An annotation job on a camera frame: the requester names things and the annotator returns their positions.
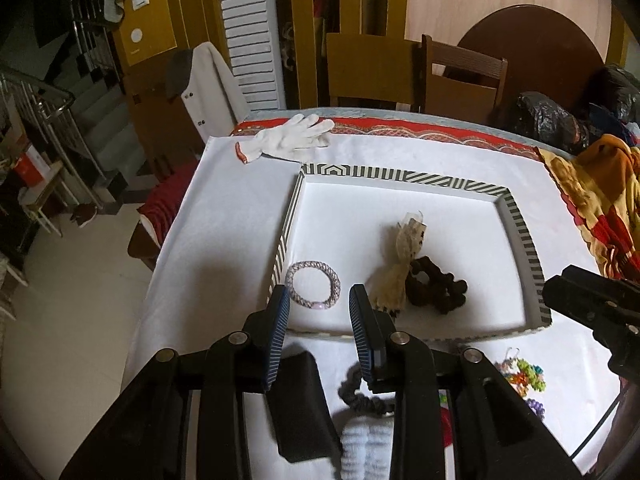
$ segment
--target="white glove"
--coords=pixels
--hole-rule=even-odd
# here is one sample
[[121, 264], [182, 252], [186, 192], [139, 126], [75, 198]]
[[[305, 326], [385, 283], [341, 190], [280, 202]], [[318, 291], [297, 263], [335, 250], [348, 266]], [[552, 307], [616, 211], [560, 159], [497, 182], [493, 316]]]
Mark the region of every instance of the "white glove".
[[284, 160], [308, 162], [308, 149], [327, 147], [327, 132], [334, 127], [331, 119], [318, 123], [319, 118], [316, 114], [309, 117], [296, 114], [280, 126], [259, 131], [251, 140], [236, 142], [236, 155], [245, 164], [263, 153]]

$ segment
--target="shoe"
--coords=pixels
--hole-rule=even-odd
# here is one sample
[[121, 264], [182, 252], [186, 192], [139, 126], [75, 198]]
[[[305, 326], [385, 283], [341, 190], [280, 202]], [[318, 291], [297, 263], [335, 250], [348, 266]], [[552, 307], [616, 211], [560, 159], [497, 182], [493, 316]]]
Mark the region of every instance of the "shoe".
[[83, 228], [98, 214], [98, 206], [94, 203], [80, 204], [76, 206], [73, 214], [71, 215], [71, 221], [76, 222], [79, 228]]

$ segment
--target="orange cloth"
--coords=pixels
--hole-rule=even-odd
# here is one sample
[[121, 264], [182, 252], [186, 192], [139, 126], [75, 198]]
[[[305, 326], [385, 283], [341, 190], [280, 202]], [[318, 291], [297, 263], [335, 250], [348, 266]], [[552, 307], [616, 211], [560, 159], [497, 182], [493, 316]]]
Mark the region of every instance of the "orange cloth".
[[540, 155], [602, 275], [640, 282], [640, 150], [605, 134], [571, 162]]

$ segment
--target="black plastic bag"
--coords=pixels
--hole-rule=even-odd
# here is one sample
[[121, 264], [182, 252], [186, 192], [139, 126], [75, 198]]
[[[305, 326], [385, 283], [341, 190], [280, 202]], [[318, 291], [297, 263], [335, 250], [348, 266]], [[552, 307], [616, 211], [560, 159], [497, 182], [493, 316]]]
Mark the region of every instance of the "black plastic bag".
[[640, 81], [618, 65], [607, 65], [590, 79], [583, 101], [604, 106], [625, 124], [638, 123]]
[[523, 92], [508, 111], [503, 129], [577, 155], [589, 145], [588, 129], [540, 92]]

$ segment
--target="black and white striped border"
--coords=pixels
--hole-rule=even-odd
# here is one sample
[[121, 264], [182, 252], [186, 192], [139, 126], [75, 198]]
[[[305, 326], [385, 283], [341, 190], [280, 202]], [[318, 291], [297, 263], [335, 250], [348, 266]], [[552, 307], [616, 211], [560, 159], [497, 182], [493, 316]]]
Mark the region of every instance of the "black and white striped border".
[[[298, 199], [300, 198], [300, 191], [302, 190], [302, 184], [306, 175], [327, 175], [327, 176], [356, 176], [364, 178], [375, 178], [380, 180], [395, 180], [397, 182], [411, 182], [412, 184], [424, 184], [425, 186], [439, 186], [449, 187], [451, 189], [461, 189], [464, 191], [481, 193], [491, 195], [495, 197], [501, 197], [507, 209], [513, 219], [513, 222], [518, 230], [520, 241], [525, 250], [529, 269], [533, 279], [536, 295], [538, 297], [538, 307], [540, 309], [540, 319], [542, 320], [542, 327], [530, 328], [526, 330], [516, 330], [509, 333], [501, 333], [500, 337], [509, 337], [515, 335], [521, 335], [524, 333], [536, 332], [542, 328], [546, 328], [551, 325], [551, 311], [545, 306], [542, 300], [542, 286], [545, 284], [545, 277], [542, 273], [542, 266], [540, 266], [540, 260], [538, 259], [538, 253], [533, 244], [533, 240], [529, 233], [529, 229], [525, 224], [524, 218], [518, 209], [516, 201], [513, 199], [511, 192], [504, 186], [496, 186], [494, 184], [486, 184], [484, 182], [477, 182], [475, 180], [468, 180], [466, 178], [456, 178], [453, 176], [444, 176], [434, 173], [419, 173], [417, 171], [407, 170], [393, 170], [390, 168], [374, 168], [372, 166], [348, 166], [346, 164], [303, 164], [294, 186], [289, 208], [284, 219], [284, 225], [282, 227], [282, 234], [280, 235], [280, 241], [276, 250], [276, 261], [273, 266], [273, 272], [271, 273], [271, 284], [269, 288], [269, 296], [273, 287], [281, 282], [283, 265], [285, 255], [287, 253], [287, 243], [289, 241], [289, 234], [291, 229], [291, 223], [293, 220], [296, 207], [298, 205]], [[352, 336], [337, 336], [329, 333], [319, 332], [301, 332], [299, 330], [287, 329], [290, 332], [295, 332], [300, 335], [313, 336], [319, 338], [348, 338], [352, 339]], [[496, 336], [490, 335], [486, 337], [469, 337], [460, 338], [458, 341], [480, 341], [483, 339], [492, 339]]]

